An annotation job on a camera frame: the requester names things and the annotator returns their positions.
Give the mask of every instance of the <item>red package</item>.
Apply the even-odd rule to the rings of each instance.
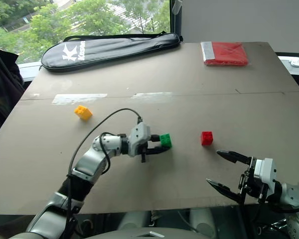
[[[241,42],[201,43],[203,59],[206,65],[246,66],[248,58]]]

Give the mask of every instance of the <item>green block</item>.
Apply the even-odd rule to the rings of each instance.
[[[160,139],[160,143],[161,143],[162,147],[171,148],[171,140],[170,140],[169,133],[160,135],[159,139]]]

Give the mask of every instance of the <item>yellow lego brick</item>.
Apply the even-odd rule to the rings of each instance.
[[[78,108],[74,110],[74,113],[83,120],[88,120],[92,116],[89,109],[84,106],[78,106]]]

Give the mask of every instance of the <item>logo text on bag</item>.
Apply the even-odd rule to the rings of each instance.
[[[75,61],[76,59],[83,61],[85,59],[85,41],[80,42],[79,54],[77,53],[77,46],[75,46],[71,51],[69,51],[66,43],[64,44],[63,52],[66,54],[62,55],[63,60],[71,60]]]

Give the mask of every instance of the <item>robotic arm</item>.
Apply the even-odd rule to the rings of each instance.
[[[159,135],[151,135],[150,127],[145,123],[138,123],[127,137],[125,134],[102,134],[96,137],[90,149],[82,156],[72,169],[61,188],[50,198],[42,212],[37,214],[27,228],[27,232],[15,235],[13,239],[59,239],[66,233],[69,238],[76,227],[74,217],[66,228],[69,183],[71,183],[71,214],[77,214],[84,204],[84,199],[93,185],[104,172],[109,158],[128,154],[130,157],[158,154],[167,151],[168,147],[148,148],[148,141],[160,141]]]
[[[274,211],[285,213],[289,236],[292,239],[299,239],[299,185],[278,182],[277,167],[271,158],[257,159],[223,150],[218,150],[217,153],[233,163],[239,161],[248,165],[240,177],[238,185],[240,192],[236,194],[228,187],[210,179],[207,179],[207,182],[219,193],[240,205],[245,203],[247,194],[257,198],[259,203],[269,202]],[[281,209],[281,206],[288,206],[291,209]]]

